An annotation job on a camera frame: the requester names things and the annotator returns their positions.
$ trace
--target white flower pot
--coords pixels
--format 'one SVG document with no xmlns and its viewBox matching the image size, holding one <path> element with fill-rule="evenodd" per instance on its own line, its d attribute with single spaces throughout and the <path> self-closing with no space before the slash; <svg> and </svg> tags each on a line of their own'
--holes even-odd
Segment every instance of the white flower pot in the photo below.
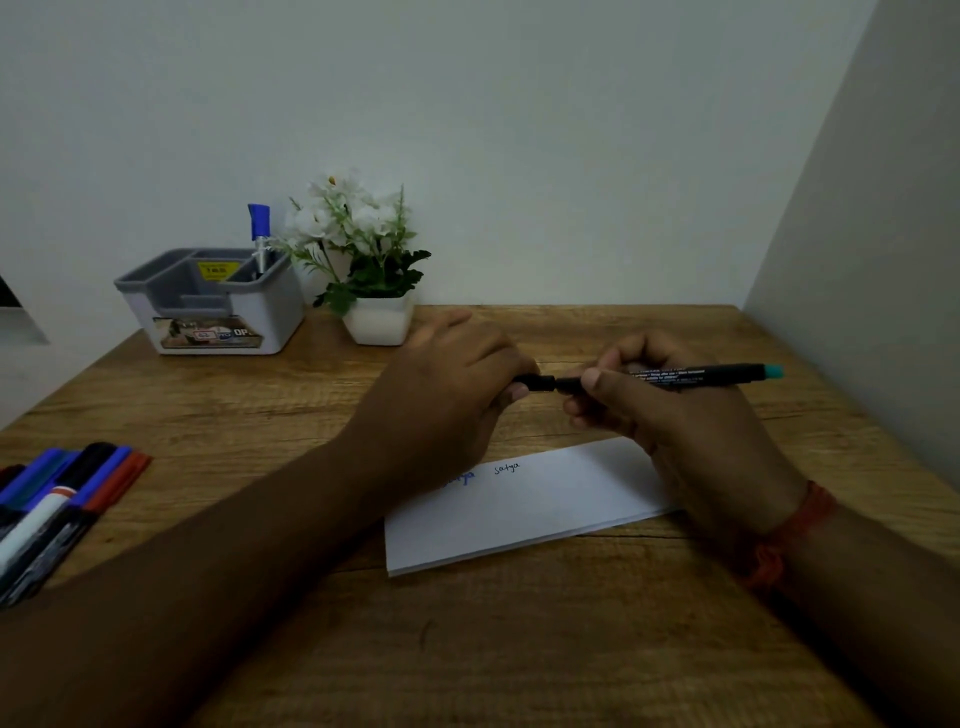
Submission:
<svg viewBox="0 0 960 728">
<path fill-rule="evenodd" d="M 357 299 L 344 316 L 347 331 L 357 344 L 398 347 L 407 338 L 414 317 L 414 292 L 398 299 Z"/>
</svg>

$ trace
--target pen cap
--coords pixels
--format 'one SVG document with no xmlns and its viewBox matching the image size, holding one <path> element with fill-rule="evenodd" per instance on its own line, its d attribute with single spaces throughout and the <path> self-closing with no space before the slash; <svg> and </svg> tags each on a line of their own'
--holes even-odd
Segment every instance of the pen cap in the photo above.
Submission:
<svg viewBox="0 0 960 728">
<path fill-rule="evenodd" d="M 247 205 L 250 211 L 250 240 L 270 237 L 270 206 Z"/>
</svg>

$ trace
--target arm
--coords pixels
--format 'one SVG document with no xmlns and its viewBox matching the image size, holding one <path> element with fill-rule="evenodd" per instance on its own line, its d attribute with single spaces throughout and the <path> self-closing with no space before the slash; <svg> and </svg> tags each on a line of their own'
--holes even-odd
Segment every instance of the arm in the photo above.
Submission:
<svg viewBox="0 0 960 728">
<path fill-rule="evenodd" d="M 621 374 L 715 363 L 660 333 L 629 336 L 582 374 L 577 426 L 631 437 L 728 555 L 797 511 L 806 478 L 736 387 L 668 392 Z M 778 587 L 908 716 L 960 724 L 960 574 L 936 554 L 840 507 L 784 557 Z"/>
<path fill-rule="evenodd" d="M 472 467 L 537 368 L 467 317 L 415 333 L 327 445 L 0 616 L 0 724 L 169 725 L 338 545 Z"/>
</svg>

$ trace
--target red thread bracelet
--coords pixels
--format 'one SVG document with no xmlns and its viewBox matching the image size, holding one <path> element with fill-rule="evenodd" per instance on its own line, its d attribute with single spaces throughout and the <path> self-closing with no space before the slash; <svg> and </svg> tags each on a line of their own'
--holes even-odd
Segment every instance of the red thread bracelet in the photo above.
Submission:
<svg viewBox="0 0 960 728">
<path fill-rule="evenodd" d="M 793 516 L 767 534 L 754 548 L 756 568 L 743 584 L 748 589 L 769 588 L 783 576 L 783 554 L 836 508 L 830 492 L 812 480 L 806 483 L 806 498 Z"/>
</svg>

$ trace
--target hand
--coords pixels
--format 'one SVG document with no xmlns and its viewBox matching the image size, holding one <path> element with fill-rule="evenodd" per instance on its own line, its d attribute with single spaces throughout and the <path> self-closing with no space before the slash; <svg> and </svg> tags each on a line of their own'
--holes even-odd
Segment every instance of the hand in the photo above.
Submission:
<svg viewBox="0 0 960 728">
<path fill-rule="evenodd" d="M 621 339 L 583 368 L 587 396 L 564 403 L 575 426 L 634 439 L 690 515 L 716 535 L 768 533 L 800 507 L 806 479 L 767 434 L 735 387 L 666 391 L 626 374 L 626 365 L 676 369 L 715 364 L 661 331 Z"/>
<path fill-rule="evenodd" d="M 398 497 L 438 488 L 476 465 L 497 419 L 539 371 L 496 324 L 452 311 L 413 333 L 331 443 L 361 479 Z"/>
</svg>

